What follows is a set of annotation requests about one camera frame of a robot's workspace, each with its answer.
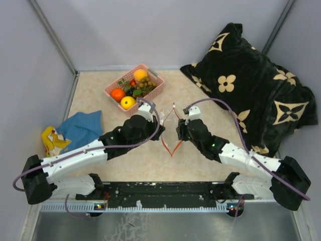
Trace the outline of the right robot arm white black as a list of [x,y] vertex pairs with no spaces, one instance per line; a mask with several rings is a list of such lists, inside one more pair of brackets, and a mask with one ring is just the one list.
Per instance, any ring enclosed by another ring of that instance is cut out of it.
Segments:
[[228,140],[212,135],[201,119],[180,119],[176,128],[178,138],[190,141],[205,158],[222,164],[233,165],[250,173],[229,175],[224,186],[227,197],[253,195],[274,199],[284,208],[297,211],[311,181],[296,159],[270,158],[255,152],[246,152]]

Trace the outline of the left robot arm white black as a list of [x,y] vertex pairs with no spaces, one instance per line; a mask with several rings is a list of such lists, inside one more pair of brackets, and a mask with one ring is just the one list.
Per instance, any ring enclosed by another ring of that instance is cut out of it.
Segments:
[[122,126],[68,153],[43,159],[38,155],[30,156],[21,177],[28,204],[44,202],[57,194],[101,198],[104,186],[98,175],[88,174],[66,182],[61,178],[77,169],[125,155],[145,142],[157,141],[164,131],[165,127],[155,116],[149,121],[141,115],[133,115]]

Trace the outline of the clear zip top bag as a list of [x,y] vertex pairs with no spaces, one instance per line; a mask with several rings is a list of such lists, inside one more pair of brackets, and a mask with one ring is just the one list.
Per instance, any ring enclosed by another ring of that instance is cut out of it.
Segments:
[[176,109],[176,104],[173,102],[171,106],[164,107],[160,112],[160,124],[165,127],[161,135],[161,142],[163,147],[173,157],[178,150],[182,140],[179,140],[176,128],[178,127],[180,114]]

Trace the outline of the yellow lemon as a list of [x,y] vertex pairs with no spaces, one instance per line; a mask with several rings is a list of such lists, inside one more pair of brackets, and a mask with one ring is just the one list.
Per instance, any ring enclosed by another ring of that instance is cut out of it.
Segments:
[[120,102],[120,105],[124,110],[132,108],[135,104],[136,101],[132,96],[125,96]]

